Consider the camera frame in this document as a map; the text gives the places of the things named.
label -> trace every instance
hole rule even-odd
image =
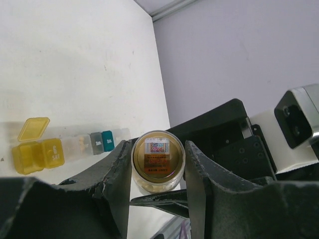
[[[144,172],[147,174],[170,173],[168,138],[145,139]]]

white table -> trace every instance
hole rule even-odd
[[[0,176],[20,176],[10,149],[33,117],[51,119],[43,138],[169,128],[151,17],[133,0],[0,1]],[[59,183],[104,156],[31,176]],[[128,238],[148,239],[171,217],[131,207]]]

orange label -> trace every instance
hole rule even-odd
[[[169,154],[145,154],[144,172],[146,174],[169,174]]]

yellow lid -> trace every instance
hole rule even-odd
[[[47,117],[27,119],[18,136],[19,142],[37,140],[41,138],[49,123],[50,119]]]

teal compartment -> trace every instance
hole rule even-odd
[[[104,152],[110,152],[115,148],[113,134],[111,131],[102,132]]]

